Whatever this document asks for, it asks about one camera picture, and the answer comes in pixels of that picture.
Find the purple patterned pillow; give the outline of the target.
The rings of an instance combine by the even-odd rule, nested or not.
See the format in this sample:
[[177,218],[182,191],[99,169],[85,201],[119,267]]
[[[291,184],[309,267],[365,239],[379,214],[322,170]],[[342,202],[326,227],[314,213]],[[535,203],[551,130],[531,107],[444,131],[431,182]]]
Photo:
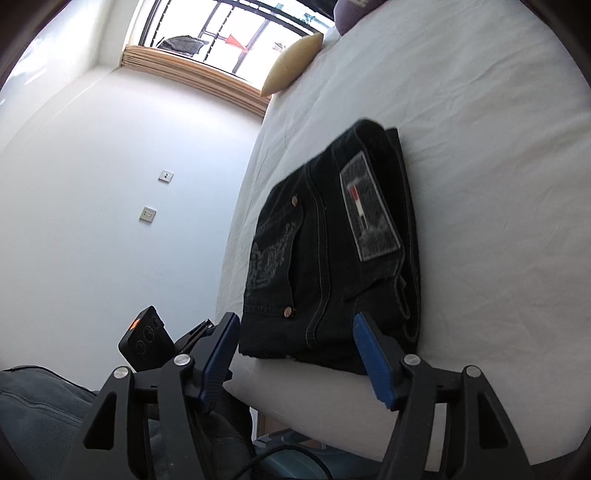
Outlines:
[[335,29],[339,35],[345,35],[358,24],[363,17],[380,8],[387,0],[338,0],[335,3]]

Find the yellow pillow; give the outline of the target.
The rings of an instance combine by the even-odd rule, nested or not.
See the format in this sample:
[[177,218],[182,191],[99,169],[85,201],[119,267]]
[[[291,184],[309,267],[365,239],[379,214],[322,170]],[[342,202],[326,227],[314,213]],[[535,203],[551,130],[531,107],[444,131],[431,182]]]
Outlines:
[[301,37],[293,45],[287,47],[270,69],[260,89],[260,96],[269,97],[286,90],[304,73],[308,65],[322,50],[324,35],[317,33]]

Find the blue grey operator clothing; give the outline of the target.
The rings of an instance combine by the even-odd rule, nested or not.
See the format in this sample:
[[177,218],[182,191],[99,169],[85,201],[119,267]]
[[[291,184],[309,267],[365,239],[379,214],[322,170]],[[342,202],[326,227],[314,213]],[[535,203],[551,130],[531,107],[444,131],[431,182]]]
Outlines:
[[[56,479],[97,393],[41,367],[1,372],[1,477]],[[254,456],[249,407],[224,391],[202,422],[214,476],[229,479]]]

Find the black denim jeans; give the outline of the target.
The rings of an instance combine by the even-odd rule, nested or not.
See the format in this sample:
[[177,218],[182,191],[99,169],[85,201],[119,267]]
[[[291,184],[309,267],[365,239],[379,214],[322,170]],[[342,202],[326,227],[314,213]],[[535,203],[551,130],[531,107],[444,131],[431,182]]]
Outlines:
[[250,247],[238,350],[361,374],[356,315],[415,353],[421,307],[399,133],[360,120],[270,191]]

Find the white wall socket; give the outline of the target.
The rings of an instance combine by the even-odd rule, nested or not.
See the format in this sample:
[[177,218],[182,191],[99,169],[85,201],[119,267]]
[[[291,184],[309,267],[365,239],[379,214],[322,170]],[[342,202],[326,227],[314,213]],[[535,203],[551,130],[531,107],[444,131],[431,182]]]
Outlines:
[[151,224],[155,218],[156,211],[149,207],[144,207],[139,215],[139,220]]

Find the white bed mattress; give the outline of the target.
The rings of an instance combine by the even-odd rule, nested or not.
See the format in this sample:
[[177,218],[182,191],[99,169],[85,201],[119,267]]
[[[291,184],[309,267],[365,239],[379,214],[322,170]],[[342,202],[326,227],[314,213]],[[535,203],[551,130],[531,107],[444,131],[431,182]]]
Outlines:
[[360,119],[397,128],[417,218],[419,353],[478,366],[532,463],[590,427],[590,88],[519,1],[389,1],[273,96],[216,310],[242,311],[271,188]]

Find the black clothes on chair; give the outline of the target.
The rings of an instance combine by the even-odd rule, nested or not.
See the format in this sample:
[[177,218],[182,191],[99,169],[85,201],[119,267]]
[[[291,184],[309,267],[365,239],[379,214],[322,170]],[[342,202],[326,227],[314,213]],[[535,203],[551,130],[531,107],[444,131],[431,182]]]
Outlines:
[[207,44],[208,41],[204,39],[195,38],[190,35],[181,35],[162,39],[156,48],[192,58]]

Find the blue plastic stool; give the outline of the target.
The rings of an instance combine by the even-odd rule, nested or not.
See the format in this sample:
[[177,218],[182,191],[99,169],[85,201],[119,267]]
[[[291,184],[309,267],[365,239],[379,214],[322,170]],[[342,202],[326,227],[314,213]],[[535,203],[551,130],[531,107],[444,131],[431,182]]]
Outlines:
[[[276,447],[294,445],[318,458],[334,479],[376,479],[381,463],[344,450],[318,443],[291,429],[264,435],[253,441],[256,454]],[[325,479],[325,472],[314,460],[296,450],[273,453],[263,460],[259,473],[264,479]]]

